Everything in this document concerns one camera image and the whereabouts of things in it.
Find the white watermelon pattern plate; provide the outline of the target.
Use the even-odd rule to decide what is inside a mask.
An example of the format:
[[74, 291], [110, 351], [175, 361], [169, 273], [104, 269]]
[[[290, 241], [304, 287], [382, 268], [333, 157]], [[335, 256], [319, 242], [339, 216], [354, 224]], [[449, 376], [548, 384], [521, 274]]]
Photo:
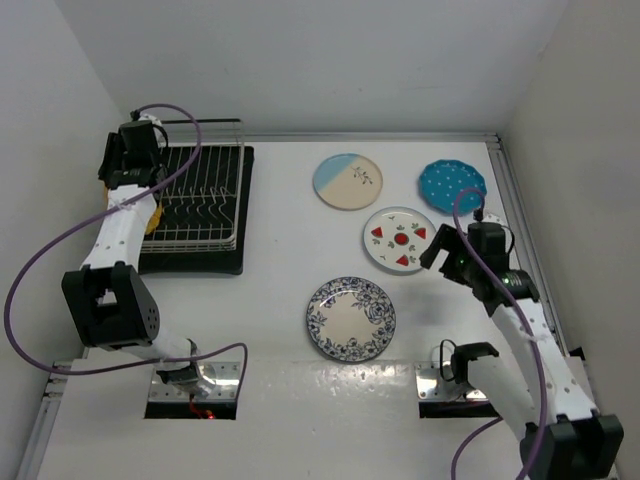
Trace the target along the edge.
[[363, 227], [363, 245], [382, 269], [413, 274], [422, 269], [420, 256], [436, 234], [434, 224], [422, 213], [403, 206], [374, 213]]

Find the yellow polka dot plate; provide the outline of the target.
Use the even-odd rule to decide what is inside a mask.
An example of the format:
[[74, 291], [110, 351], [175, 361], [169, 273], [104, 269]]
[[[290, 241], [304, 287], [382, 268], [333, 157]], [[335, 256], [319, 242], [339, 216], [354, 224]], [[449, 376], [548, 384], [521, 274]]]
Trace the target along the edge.
[[[104, 194], [103, 194], [103, 198], [105, 201], [105, 206], [109, 207], [109, 190], [104, 187]], [[156, 205], [156, 209], [154, 211], [154, 213], [152, 214], [151, 218], [149, 219], [148, 223], [147, 223], [147, 227], [145, 230], [145, 234], [146, 235], [150, 235], [152, 234], [160, 225], [161, 222], [161, 218], [162, 218], [162, 213], [163, 213], [163, 207], [161, 203], [158, 203]]]

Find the blue polka dot plate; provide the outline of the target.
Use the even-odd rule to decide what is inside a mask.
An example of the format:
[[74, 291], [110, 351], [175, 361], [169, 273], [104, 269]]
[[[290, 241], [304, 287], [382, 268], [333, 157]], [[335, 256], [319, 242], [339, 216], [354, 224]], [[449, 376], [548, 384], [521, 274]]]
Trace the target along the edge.
[[441, 159], [424, 167], [418, 185], [426, 203], [433, 209], [452, 215], [457, 196], [471, 189], [458, 203], [460, 216], [483, 205], [487, 195], [484, 177], [471, 165], [454, 159]]

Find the blue and beige plate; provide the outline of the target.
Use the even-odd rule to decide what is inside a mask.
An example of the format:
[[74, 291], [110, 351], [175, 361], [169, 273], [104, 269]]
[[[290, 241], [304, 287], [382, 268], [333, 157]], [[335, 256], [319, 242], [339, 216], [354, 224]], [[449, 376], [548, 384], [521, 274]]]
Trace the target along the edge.
[[342, 153], [320, 163], [312, 184], [319, 198], [330, 207], [355, 211], [377, 200], [383, 188], [383, 175], [369, 158]]

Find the blue floral pattern plate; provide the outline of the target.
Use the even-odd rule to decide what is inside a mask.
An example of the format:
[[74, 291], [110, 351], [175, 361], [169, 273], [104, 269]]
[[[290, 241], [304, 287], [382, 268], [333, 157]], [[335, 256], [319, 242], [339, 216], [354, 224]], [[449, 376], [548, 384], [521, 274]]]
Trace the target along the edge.
[[305, 324], [311, 342], [322, 354], [355, 364], [378, 357], [390, 345], [396, 312], [389, 295], [377, 284], [344, 276], [314, 292]]

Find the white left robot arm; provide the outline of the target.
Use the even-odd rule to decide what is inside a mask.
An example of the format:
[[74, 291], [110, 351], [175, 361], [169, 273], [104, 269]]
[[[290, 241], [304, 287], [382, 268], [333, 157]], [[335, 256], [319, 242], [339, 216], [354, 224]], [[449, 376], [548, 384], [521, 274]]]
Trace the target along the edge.
[[201, 381], [197, 346], [162, 327], [138, 273], [144, 237], [159, 212], [159, 197], [150, 190], [167, 176], [159, 146], [167, 138], [147, 115], [109, 134], [99, 178], [111, 213], [81, 268], [65, 273], [61, 286], [84, 346], [151, 360], [164, 383], [189, 391]]

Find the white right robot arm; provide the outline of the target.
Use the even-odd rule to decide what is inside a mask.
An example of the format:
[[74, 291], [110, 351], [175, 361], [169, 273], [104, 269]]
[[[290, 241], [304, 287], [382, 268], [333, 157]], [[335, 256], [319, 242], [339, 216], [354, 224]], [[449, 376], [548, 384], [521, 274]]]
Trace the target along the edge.
[[604, 479], [624, 438], [617, 416], [602, 414], [577, 382], [549, 325], [530, 275], [510, 266], [506, 234], [493, 222], [466, 233], [443, 224], [420, 264], [440, 252], [444, 278], [471, 289], [508, 343], [519, 370], [511, 371], [488, 342], [455, 347], [453, 382], [481, 391], [519, 443], [521, 477]]

